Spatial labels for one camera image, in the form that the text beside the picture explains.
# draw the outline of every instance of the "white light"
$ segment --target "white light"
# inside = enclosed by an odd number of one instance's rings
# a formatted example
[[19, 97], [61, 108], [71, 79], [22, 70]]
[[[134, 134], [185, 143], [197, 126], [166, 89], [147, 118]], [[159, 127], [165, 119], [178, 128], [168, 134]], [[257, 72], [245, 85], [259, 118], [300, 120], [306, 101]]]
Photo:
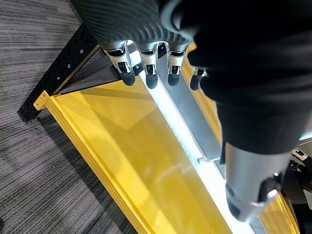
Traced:
[[[131, 53], [130, 58], [132, 64], [138, 64], [140, 62], [140, 56], [138, 51], [137, 53]], [[147, 87], [145, 81], [145, 73], [142, 71], [139, 76]], [[194, 142], [189, 128], [187, 127], [186, 123], [178, 112], [169, 94], [164, 89], [161, 80], [158, 79], [158, 85], [156, 86], [156, 88], [147, 89], [150, 92], [155, 103], [158, 105], [161, 113], [164, 115], [166, 121], [168, 122], [177, 140], [181, 144], [186, 155], [190, 159], [192, 165], [196, 169], [199, 177], [203, 181], [206, 189], [208, 190], [214, 203], [218, 207], [224, 220], [227, 222], [232, 233], [254, 234], [254, 231], [248, 223], [239, 222], [232, 216], [226, 202], [225, 180], [220, 174], [220, 171], [217, 169], [215, 163], [198, 163], [197, 159], [203, 157], [203, 154]]]
[[234, 234], [253, 234], [254, 231], [248, 223], [239, 222], [231, 214], [226, 202], [225, 180], [220, 174], [214, 162], [200, 163], [197, 166], [197, 173], [207, 188], [214, 203], [218, 207], [224, 220]]
[[273, 189], [272, 191], [268, 193], [267, 197], [269, 199], [273, 199], [273, 198], [276, 198], [277, 195], [278, 195], [278, 191], [276, 189]]
[[308, 138], [311, 138], [312, 137], [312, 132], [308, 132], [308, 133], [304, 133], [302, 134], [301, 138], [299, 140], [305, 140], [305, 139], [308, 139]]

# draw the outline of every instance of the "black metal frame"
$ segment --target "black metal frame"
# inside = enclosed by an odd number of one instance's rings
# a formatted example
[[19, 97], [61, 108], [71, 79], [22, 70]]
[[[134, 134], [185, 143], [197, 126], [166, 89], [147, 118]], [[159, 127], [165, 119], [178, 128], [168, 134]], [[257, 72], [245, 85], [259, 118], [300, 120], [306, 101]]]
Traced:
[[[97, 40], [92, 36], [88, 28], [82, 24], [35, 86], [24, 104], [18, 110], [20, 118], [27, 123], [39, 114], [40, 111], [35, 109], [33, 103], [44, 90], [50, 96], [56, 95], [62, 89], [69, 87], [70, 85], [88, 77], [104, 67], [107, 67], [109, 64], [111, 65], [109, 58], [105, 56], [91, 64], [88, 64], [80, 70], [80, 68], [82, 68], [82, 66], [99, 48]], [[132, 52], [136, 50], [136, 47], [133, 44], [129, 45], [128, 48], [129, 51]], [[166, 46], [161, 44], [158, 47], [158, 57], [163, 56], [165, 53]], [[115, 67], [111, 66], [110, 69], [118, 78], [116, 80], [120, 80], [120, 74]], [[136, 76], [142, 70], [143, 68], [141, 63], [136, 64], [133, 67], [133, 71]]]

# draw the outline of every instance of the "gray carpet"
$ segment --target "gray carpet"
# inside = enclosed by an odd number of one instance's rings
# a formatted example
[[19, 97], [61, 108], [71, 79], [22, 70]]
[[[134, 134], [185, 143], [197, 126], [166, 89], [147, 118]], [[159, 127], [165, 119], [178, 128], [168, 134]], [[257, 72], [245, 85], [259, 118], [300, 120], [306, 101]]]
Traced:
[[[80, 24], [70, 3], [6, 0], [0, 15], [0, 233], [135, 233], [48, 111], [17, 115]], [[84, 85], [103, 79], [108, 69]]]

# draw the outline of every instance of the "floor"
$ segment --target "floor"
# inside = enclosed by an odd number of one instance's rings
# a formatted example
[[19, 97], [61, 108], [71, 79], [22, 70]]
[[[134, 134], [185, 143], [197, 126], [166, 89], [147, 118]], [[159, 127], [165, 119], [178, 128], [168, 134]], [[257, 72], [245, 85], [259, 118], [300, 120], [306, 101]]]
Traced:
[[7, 0], [0, 15], [0, 233], [136, 233], [47, 111], [17, 115], [80, 24], [69, 1]]

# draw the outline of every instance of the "yellow panel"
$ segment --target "yellow panel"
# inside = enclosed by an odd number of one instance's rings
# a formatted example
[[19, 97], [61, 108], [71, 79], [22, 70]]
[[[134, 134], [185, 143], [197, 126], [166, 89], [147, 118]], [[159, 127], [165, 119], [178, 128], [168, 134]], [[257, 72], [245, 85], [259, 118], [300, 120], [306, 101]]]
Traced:
[[[196, 45], [191, 44], [188, 52], [194, 50]], [[184, 60], [182, 74], [187, 84], [190, 84], [193, 68], [189, 65], [189, 62]], [[219, 127], [218, 117], [215, 110], [214, 101], [206, 97], [200, 91], [192, 91], [194, 98], [196, 99], [198, 106], [200, 107], [203, 115], [205, 116], [209, 126], [214, 132], [219, 143], [221, 142], [221, 131]], [[260, 215], [260, 220], [268, 234], [298, 234], [299, 229], [296, 221], [286, 205], [282, 195], [280, 194], [271, 205]]]
[[139, 233], [231, 233], [139, 78], [45, 106]]

